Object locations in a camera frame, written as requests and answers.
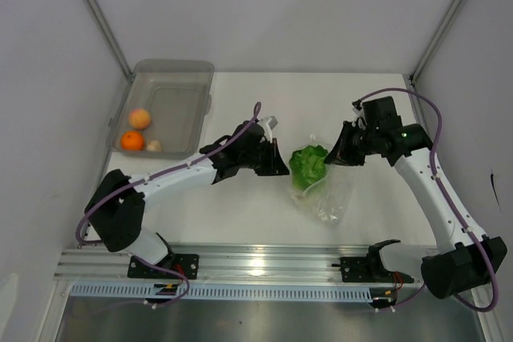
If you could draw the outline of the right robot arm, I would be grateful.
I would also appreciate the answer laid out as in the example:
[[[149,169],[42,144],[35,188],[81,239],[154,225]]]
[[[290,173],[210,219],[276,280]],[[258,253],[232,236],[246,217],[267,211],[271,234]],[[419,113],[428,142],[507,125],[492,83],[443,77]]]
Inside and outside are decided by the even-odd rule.
[[[353,102],[357,116],[343,123],[325,163],[360,167],[380,155],[403,178],[434,234],[438,254],[422,258],[420,273],[430,293],[445,299],[490,284],[499,298],[496,272],[507,255],[501,237],[491,238],[473,220],[438,162],[436,142],[418,124],[406,125],[392,97]]]

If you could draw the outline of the clear zip top bag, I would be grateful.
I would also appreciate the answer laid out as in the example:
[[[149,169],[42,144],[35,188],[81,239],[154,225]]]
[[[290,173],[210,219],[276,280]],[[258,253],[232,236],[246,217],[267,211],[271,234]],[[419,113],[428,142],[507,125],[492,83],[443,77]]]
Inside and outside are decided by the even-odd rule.
[[[332,150],[331,145],[315,135],[311,135],[309,141],[296,150],[308,145],[321,145],[329,153]],[[334,165],[326,165],[326,169],[327,175],[325,178],[304,191],[299,191],[293,187],[290,172],[289,194],[294,204],[310,218],[326,226],[334,226],[341,222],[348,210],[349,200],[357,180],[357,173],[352,169]]]

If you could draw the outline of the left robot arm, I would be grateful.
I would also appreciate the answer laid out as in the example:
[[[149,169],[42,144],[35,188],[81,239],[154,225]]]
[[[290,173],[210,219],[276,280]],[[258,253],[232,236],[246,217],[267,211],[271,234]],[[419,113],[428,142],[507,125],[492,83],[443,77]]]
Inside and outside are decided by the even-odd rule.
[[[111,252],[124,251],[144,260],[153,276],[164,278],[174,268],[172,249],[165,239],[143,226],[148,208],[174,193],[210,186],[249,169],[261,177],[289,174],[278,149],[273,116],[245,121],[184,163],[153,174],[108,172],[85,209],[99,241]]]

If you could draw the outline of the green plastic lettuce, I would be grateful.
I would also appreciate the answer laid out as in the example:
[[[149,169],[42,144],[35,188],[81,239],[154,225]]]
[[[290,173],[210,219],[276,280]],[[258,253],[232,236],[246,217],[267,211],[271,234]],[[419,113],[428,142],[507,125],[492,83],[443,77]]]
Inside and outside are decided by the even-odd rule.
[[[289,159],[293,187],[304,191],[327,175],[325,157],[328,151],[321,145],[308,145],[296,150]]]

